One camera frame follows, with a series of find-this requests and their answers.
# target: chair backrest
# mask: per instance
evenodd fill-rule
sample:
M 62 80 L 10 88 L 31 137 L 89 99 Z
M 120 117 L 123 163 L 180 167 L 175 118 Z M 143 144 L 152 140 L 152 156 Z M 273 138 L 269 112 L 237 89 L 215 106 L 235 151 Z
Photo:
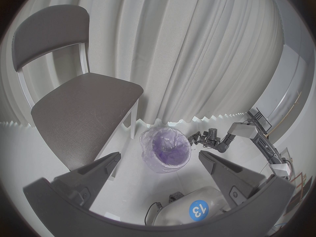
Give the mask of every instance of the chair backrest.
M 17 28 L 12 60 L 18 72 L 24 65 L 54 50 L 89 41 L 89 14 L 77 5 L 46 7 Z

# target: trash bin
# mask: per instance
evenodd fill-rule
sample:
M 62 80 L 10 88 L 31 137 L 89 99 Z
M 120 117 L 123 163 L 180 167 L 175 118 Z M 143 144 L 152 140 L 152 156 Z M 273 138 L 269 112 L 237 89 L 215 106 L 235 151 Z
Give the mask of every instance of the trash bin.
M 142 158 L 156 173 L 169 173 L 182 168 L 191 157 L 186 136 L 170 127 L 152 127 L 140 136 Z

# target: white curtain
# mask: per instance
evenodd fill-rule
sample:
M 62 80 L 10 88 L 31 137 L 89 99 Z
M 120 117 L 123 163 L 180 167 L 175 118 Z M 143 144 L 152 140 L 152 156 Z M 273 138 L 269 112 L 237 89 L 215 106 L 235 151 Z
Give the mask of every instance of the white curtain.
M 10 42 L 16 27 L 30 14 L 63 3 L 89 12 L 90 71 L 143 87 L 138 118 L 147 124 L 156 118 L 189 122 L 194 116 L 248 111 L 268 85 L 283 49 L 273 0 L 30 0 L 25 5 L 30 9 L 18 14 L 2 43 L 1 52 L 7 54 L 2 74 L 14 71 Z M 26 82 L 35 101 L 80 73 L 77 51 L 58 50 L 29 64 Z M 17 80 L 11 74 L 2 78 L 0 90 L 17 87 L 3 83 Z M 0 97 L 10 105 L 2 119 L 30 122 L 30 110 L 17 104 L 24 101 L 21 96 Z

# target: wooden stick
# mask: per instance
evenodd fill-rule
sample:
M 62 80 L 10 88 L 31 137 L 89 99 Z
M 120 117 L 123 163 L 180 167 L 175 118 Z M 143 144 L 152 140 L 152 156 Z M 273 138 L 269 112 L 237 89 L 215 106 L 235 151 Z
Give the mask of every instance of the wooden stick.
M 297 97 L 297 99 L 295 100 L 294 105 L 297 103 L 297 100 L 298 100 L 298 98 L 300 97 L 301 93 L 302 93 L 302 92 L 300 92 L 300 93 L 298 94 L 298 97 Z M 288 115 L 288 114 L 290 113 L 290 111 L 293 109 L 294 105 L 292 105 L 292 107 L 290 108 L 290 110 L 287 112 L 287 114 L 284 116 L 284 118 L 279 122 L 279 124 L 277 124 L 277 125 L 275 126 L 275 128 L 273 128 L 268 134 L 266 134 L 265 137 L 268 137 L 268 136 L 283 122 L 283 120 L 287 117 L 287 115 Z

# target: gray fabric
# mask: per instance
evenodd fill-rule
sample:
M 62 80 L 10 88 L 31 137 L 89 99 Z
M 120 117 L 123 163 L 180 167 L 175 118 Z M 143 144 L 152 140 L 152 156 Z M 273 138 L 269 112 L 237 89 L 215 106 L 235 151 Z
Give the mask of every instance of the gray fabric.
M 46 7 L 29 16 L 14 33 L 12 60 L 18 71 L 56 49 L 89 41 L 89 14 L 77 5 Z
M 31 114 L 47 145 L 73 170 L 96 158 L 142 93 L 132 82 L 86 73 L 48 93 Z

